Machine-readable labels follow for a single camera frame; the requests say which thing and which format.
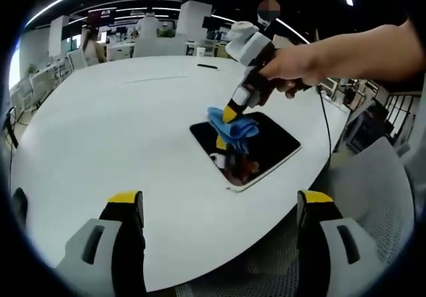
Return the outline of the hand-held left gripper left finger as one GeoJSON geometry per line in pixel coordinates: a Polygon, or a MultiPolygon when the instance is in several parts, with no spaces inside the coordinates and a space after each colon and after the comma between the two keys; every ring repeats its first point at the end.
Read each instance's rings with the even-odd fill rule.
{"type": "Polygon", "coordinates": [[[142,192],[118,193],[71,236],[55,270],[77,296],[146,296],[143,230],[142,192]]]}

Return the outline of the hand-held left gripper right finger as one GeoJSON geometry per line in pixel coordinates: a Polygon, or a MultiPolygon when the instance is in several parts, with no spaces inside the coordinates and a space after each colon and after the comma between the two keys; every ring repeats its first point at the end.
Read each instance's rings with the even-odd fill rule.
{"type": "Polygon", "coordinates": [[[390,218],[359,224],[312,190],[298,192],[297,226],[298,296],[364,296],[405,244],[390,218]]]}

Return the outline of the person's right hand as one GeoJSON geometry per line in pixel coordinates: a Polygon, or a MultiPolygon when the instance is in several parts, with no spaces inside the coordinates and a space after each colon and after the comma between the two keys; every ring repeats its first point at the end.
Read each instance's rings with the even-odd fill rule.
{"type": "Polygon", "coordinates": [[[307,45],[278,49],[274,58],[265,65],[260,74],[275,82],[276,89],[288,99],[303,89],[297,84],[301,80],[309,87],[318,86],[321,79],[315,70],[313,55],[307,45]]]}

